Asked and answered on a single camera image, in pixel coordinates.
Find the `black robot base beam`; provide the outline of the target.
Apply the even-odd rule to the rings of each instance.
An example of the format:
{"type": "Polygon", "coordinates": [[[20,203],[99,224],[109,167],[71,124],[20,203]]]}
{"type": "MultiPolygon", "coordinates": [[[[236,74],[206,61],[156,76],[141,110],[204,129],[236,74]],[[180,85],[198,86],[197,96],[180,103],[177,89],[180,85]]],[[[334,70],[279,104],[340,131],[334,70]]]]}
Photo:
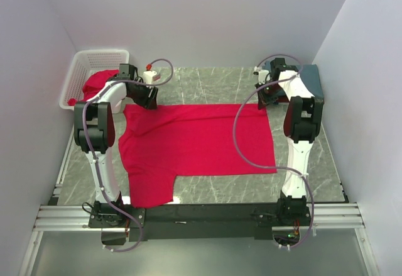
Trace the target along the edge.
{"type": "Polygon", "coordinates": [[[103,229],[104,243],[122,244],[124,235],[129,241],[197,239],[197,238],[254,238],[272,240],[273,229],[308,226],[311,213],[299,202],[248,204],[170,204],[150,209],[125,210],[136,218],[130,221],[106,204],[93,208],[88,227],[103,229]]]}

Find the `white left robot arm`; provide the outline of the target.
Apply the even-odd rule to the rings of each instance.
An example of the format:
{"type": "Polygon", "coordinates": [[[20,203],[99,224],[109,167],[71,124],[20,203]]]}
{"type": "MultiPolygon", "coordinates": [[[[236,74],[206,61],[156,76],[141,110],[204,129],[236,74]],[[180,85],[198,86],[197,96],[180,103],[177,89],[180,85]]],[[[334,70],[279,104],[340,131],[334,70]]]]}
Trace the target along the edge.
{"type": "Polygon", "coordinates": [[[145,109],[156,109],[159,73],[148,64],[143,74],[137,67],[122,63],[117,70],[100,70],[84,84],[81,101],[71,99],[74,110],[74,140],[87,157],[95,183],[95,201],[90,205],[91,228],[141,224],[141,217],[124,205],[114,175],[112,146],[116,140],[113,115],[123,99],[131,98],[145,109]]]}

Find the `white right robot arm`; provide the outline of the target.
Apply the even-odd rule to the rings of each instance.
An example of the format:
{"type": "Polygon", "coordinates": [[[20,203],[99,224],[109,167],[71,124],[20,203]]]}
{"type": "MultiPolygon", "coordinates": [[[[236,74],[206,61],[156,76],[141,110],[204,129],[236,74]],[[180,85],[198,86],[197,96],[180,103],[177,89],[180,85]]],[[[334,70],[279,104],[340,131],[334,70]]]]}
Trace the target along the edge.
{"type": "Polygon", "coordinates": [[[264,69],[261,63],[255,66],[254,74],[258,76],[255,87],[259,109],[278,99],[288,101],[283,123],[288,161],[275,212],[279,223],[289,225],[311,216],[307,206],[307,169],[313,143],[320,133],[324,101],[303,81],[301,66],[289,65],[282,57],[274,58],[269,64],[269,69],[264,69]]]}

